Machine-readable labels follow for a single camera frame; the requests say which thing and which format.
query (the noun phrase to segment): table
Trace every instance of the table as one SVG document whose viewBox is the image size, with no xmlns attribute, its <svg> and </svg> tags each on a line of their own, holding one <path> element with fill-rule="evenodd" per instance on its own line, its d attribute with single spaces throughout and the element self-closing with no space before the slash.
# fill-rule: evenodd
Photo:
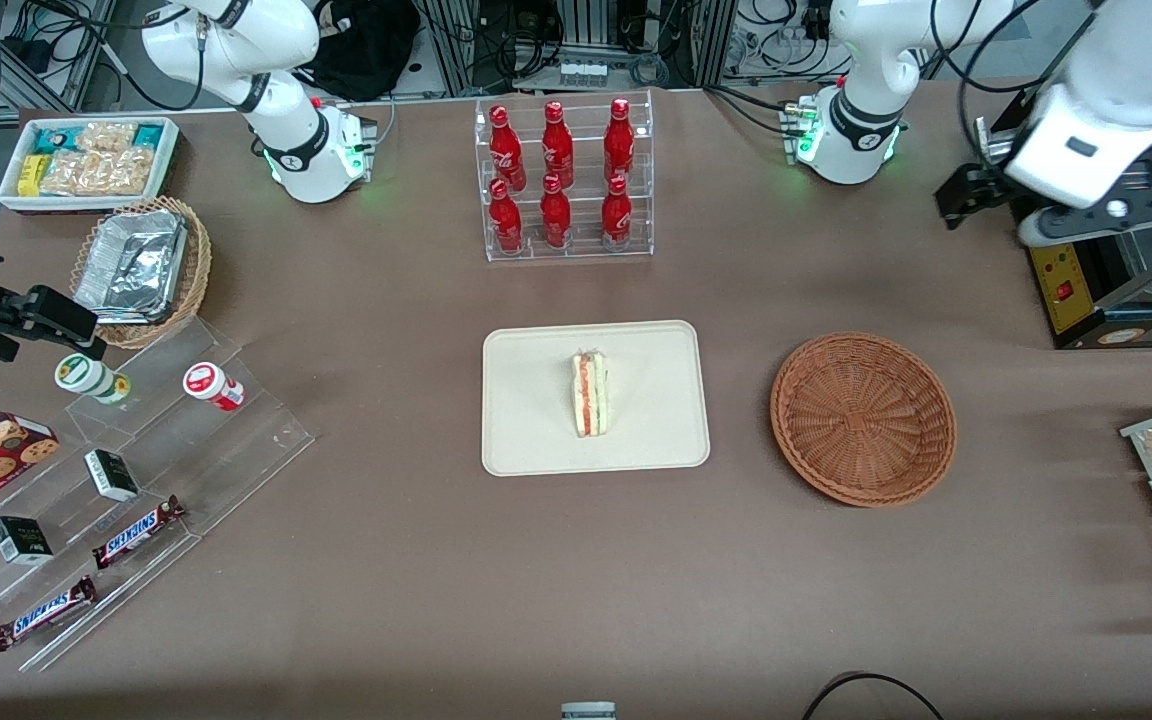
<svg viewBox="0 0 1152 720">
<path fill-rule="evenodd" d="M 202 314 L 320 441 L 50 670 L 0 662 L 0 717 L 796 717 L 842 670 L 955 719 L 1152 714 L 1152 497 L 1116 433 L 1152 416 L 1152 351 L 1051 350 L 1006 211 L 943 229 L 952 92 L 923 83 L 862 187 L 655 92 L 655 258 L 578 268 L 484 260 L 471 103 L 399 106 L 376 182 L 321 206 L 270 182 L 238 115 L 179 115 Z M 66 287 L 91 222 L 3 213 L 0 282 Z M 486 334 L 670 318 L 699 333 L 707 464 L 483 470 Z M 776 449 L 776 366 L 833 331 L 911 348 L 954 400 L 954 467 L 911 506 L 840 506 Z M 73 400 L 61 354 L 0 364 L 0 409 Z M 818 717 L 864 712 L 922 717 L 855 685 Z"/>
</svg>

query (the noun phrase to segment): black bag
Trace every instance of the black bag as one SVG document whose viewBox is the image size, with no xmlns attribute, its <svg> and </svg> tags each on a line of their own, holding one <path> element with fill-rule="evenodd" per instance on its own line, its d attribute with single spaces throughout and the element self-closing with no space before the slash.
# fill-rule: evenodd
<svg viewBox="0 0 1152 720">
<path fill-rule="evenodd" d="M 412 0 L 321 0 L 314 16 L 319 51 L 297 78 L 354 103 L 397 85 L 420 29 Z"/>
</svg>

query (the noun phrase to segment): brown wicker basket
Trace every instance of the brown wicker basket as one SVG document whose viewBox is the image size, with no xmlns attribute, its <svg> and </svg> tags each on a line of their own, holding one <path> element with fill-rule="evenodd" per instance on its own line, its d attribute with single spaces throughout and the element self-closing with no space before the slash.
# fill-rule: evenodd
<svg viewBox="0 0 1152 720">
<path fill-rule="evenodd" d="M 154 342 L 172 325 L 197 313 L 202 305 L 202 296 L 207 291 L 207 273 L 211 272 L 211 240 L 207 237 L 207 228 L 202 227 L 198 215 L 194 213 L 183 202 L 173 197 L 156 197 L 153 200 L 136 202 L 127 209 L 114 210 L 114 213 L 106 215 L 128 215 L 134 213 L 147 213 L 151 210 L 172 210 L 174 213 L 184 215 L 189 222 L 189 234 L 185 238 L 185 255 L 180 265 L 180 279 L 175 290 L 174 309 L 168 319 L 157 325 L 97 325 L 96 335 L 109 344 L 127 348 L 127 350 L 139 350 L 147 343 Z M 69 293 L 73 295 L 78 290 L 78 281 L 83 278 L 83 270 L 88 267 L 88 252 L 91 252 L 92 240 L 96 237 L 97 223 L 90 233 L 88 241 L 83 242 L 82 250 L 78 251 L 78 263 L 74 264 L 73 273 L 69 274 Z"/>
<path fill-rule="evenodd" d="M 863 507 L 918 500 L 957 445 L 950 397 L 931 367 L 864 333 L 816 338 L 787 357 L 772 386 L 772 429 L 806 482 Z"/>
</svg>

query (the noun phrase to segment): tiered acrylic display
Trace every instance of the tiered acrylic display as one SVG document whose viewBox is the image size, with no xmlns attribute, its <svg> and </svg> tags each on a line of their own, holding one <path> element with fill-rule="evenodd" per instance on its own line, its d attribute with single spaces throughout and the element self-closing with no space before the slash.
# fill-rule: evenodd
<svg viewBox="0 0 1152 720">
<path fill-rule="evenodd" d="M 243 384 L 243 404 L 225 414 L 184 395 L 180 379 L 198 361 L 211 361 Z M 79 397 L 50 420 L 60 450 L 0 491 L 0 515 L 37 520 L 55 555 L 46 564 L 8 564 L 0 555 L 0 624 L 12 623 L 91 575 L 100 601 L 73 611 L 60 623 L 29 634 L 3 652 L 21 670 L 44 670 L 96 629 L 132 594 L 184 555 L 314 438 L 278 397 L 256 381 L 238 348 L 200 319 L 159 338 L 119 369 L 131 395 L 115 406 Z M 100 497 L 83 456 L 92 448 L 118 452 L 141 486 L 131 502 Z M 104 570 L 100 547 L 165 498 L 187 515 L 169 523 Z"/>
<path fill-rule="evenodd" d="M 602 175 L 602 136 L 611 120 L 612 100 L 624 97 L 630 101 L 630 124 L 634 127 L 634 169 L 626 179 L 626 195 L 634 204 L 630 217 L 630 241 L 626 250 L 612 252 L 602 247 L 602 199 L 607 197 L 607 179 Z M 652 255 L 655 249 L 653 218 L 653 119 L 649 92 L 622 94 L 562 94 L 567 127 L 571 128 L 575 149 L 576 182 L 567 188 L 573 209 L 573 240 L 566 250 L 554 250 L 544 240 L 540 219 L 541 179 L 545 161 L 540 137 L 545 132 L 544 104 L 552 97 L 498 97 L 479 100 L 475 108 L 473 150 L 479 164 L 479 202 L 483 205 L 483 236 L 488 260 L 566 260 L 626 258 Z M 503 105 L 509 111 L 509 124 L 522 142 L 522 165 L 526 170 L 526 188 L 513 194 L 522 214 L 522 252 L 500 251 L 492 229 L 488 205 L 488 182 L 495 176 L 492 165 L 492 123 L 488 109 Z"/>
</svg>

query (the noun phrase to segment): coca-cola bottle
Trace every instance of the coca-cola bottle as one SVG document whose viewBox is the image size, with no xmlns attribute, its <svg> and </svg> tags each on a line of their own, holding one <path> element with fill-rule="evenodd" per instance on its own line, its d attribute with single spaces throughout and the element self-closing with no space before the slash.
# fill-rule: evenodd
<svg viewBox="0 0 1152 720">
<path fill-rule="evenodd" d="M 540 198 L 540 218 L 545 222 L 545 243 L 563 250 L 571 242 L 573 205 L 563 194 L 563 183 L 556 173 L 545 176 L 545 196 Z"/>
<path fill-rule="evenodd" d="M 522 192 L 526 187 L 526 170 L 522 169 L 522 143 L 509 127 L 509 113 L 503 106 L 494 105 L 488 118 L 492 119 L 492 164 L 497 176 L 509 183 L 509 190 Z"/>
<path fill-rule="evenodd" d="M 518 205 L 509 197 L 508 185 L 502 179 L 492 179 L 488 192 L 492 194 L 488 214 L 492 217 L 492 229 L 500 252 L 506 255 L 522 252 L 522 215 L 518 214 Z"/>
<path fill-rule="evenodd" d="M 634 211 L 626 197 L 626 176 L 608 181 L 607 191 L 602 199 L 602 247 L 620 252 L 630 243 L 630 213 Z"/>
<path fill-rule="evenodd" d="M 612 122 L 602 136 L 602 174 L 608 182 L 615 176 L 630 176 L 634 169 L 634 128 L 630 127 L 630 101 L 612 100 Z"/>
<path fill-rule="evenodd" d="M 573 152 L 573 131 L 563 122 L 563 104 L 545 103 L 545 135 L 540 137 L 545 151 L 545 172 L 556 174 L 563 188 L 576 182 L 576 158 Z"/>
</svg>

